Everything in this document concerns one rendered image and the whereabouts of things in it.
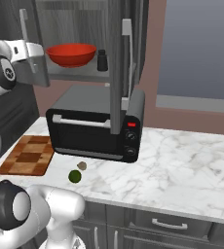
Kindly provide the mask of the black condiment shaker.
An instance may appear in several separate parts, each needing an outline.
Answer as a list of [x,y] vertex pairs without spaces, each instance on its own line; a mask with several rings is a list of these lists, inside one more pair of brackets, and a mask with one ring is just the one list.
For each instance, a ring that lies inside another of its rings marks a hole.
[[108,70],[107,55],[105,50],[99,50],[97,55],[97,70],[105,72]]

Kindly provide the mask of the dark grey cabinet door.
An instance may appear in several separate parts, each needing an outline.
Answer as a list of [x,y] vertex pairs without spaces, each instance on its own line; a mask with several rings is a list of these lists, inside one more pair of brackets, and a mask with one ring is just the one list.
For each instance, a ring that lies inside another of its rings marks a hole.
[[0,40],[22,39],[19,10],[26,9],[28,42],[42,44],[36,0],[0,0]]
[[121,130],[121,0],[108,1],[109,76],[110,76],[110,132]]

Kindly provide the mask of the dark grey wall cabinet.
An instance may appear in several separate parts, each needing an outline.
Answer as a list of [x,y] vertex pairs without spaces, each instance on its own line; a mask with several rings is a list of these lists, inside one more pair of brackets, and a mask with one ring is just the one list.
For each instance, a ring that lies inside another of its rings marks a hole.
[[[78,68],[64,68],[47,61],[54,80],[110,83],[109,0],[36,0],[37,14],[45,48],[65,43],[87,43],[105,50],[108,70],[97,70],[97,59]],[[121,24],[130,18],[133,41],[132,88],[139,84],[145,62],[149,0],[121,0]],[[128,38],[121,36],[121,86],[128,91]]]

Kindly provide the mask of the black toaster oven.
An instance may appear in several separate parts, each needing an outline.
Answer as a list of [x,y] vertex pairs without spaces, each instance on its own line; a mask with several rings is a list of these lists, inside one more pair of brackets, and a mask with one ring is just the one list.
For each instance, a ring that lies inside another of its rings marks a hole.
[[[127,163],[137,161],[144,117],[145,93],[132,91],[129,108],[123,111],[123,124],[119,134],[110,128],[73,124],[54,124],[53,115],[64,119],[105,122],[110,121],[110,89],[103,86],[72,86],[46,112],[52,146],[64,155],[116,160]],[[126,133],[133,131],[136,139],[130,141]],[[126,148],[136,149],[135,156],[128,156]]]

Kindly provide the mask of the red bowl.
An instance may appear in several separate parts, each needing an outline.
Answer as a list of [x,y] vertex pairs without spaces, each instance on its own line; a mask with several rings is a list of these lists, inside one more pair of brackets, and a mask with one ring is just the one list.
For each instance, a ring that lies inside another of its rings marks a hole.
[[88,64],[94,57],[96,46],[84,43],[67,43],[46,49],[50,60],[61,67],[74,68]]

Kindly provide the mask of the checkered wooden cutting board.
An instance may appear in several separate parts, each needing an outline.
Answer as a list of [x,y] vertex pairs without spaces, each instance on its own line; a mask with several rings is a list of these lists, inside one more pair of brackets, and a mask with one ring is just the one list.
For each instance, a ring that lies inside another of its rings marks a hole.
[[0,175],[43,176],[54,155],[49,136],[23,135],[0,166]]

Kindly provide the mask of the dark grey base cupboard door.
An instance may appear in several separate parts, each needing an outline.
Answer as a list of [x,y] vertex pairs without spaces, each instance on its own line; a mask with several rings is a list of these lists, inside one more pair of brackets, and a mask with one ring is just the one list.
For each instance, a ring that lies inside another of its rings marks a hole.
[[108,249],[114,247],[114,231],[118,231],[118,249],[213,249],[207,243],[112,226],[107,227]]
[[85,243],[86,249],[95,249],[93,230],[94,227],[97,227],[99,249],[107,249],[107,228],[104,220],[79,219],[73,222],[73,227],[77,235]]

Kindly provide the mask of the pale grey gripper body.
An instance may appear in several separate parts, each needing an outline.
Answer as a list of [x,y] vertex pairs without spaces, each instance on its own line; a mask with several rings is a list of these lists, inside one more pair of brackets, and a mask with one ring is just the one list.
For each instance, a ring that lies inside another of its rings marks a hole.
[[20,83],[47,88],[50,80],[45,52],[40,44],[21,42],[13,65]]

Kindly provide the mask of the window with grey frame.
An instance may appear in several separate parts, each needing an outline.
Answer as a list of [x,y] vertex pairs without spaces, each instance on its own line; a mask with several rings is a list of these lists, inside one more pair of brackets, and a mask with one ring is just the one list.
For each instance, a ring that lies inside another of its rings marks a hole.
[[167,0],[156,105],[224,113],[224,0]]

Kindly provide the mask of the green lime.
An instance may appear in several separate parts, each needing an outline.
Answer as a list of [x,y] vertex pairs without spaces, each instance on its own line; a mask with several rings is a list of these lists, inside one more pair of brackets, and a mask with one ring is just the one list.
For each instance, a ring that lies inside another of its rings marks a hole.
[[79,170],[71,170],[68,174],[68,180],[71,183],[77,184],[81,181],[82,174]]

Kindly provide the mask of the dark grey drawer front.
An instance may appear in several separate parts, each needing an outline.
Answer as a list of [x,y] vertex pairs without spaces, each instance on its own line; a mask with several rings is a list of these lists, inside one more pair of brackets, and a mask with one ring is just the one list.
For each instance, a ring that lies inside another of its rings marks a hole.
[[[171,225],[187,224],[188,230],[172,230],[166,229],[152,224],[152,218],[158,219],[161,223]],[[207,240],[211,222],[202,221],[187,217],[179,217],[169,214],[143,211],[132,209],[129,212],[129,227],[131,229],[138,229],[141,231],[160,232],[168,235],[192,237],[201,240]]]

